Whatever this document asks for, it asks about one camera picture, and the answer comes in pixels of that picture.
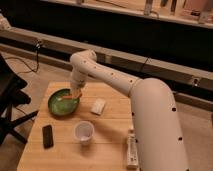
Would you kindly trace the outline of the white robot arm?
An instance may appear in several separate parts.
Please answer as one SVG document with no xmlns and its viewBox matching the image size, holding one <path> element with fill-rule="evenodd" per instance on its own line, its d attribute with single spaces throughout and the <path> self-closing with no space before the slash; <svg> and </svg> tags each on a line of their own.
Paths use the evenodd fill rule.
<svg viewBox="0 0 213 171">
<path fill-rule="evenodd" d="M 140 171 L 190 171 L 176 102 L 166 83 L 103 66 L 92 50 L 73 54 L 70 63 L 73 92 L 92 76 L 130 98 Z"/>
</svg>

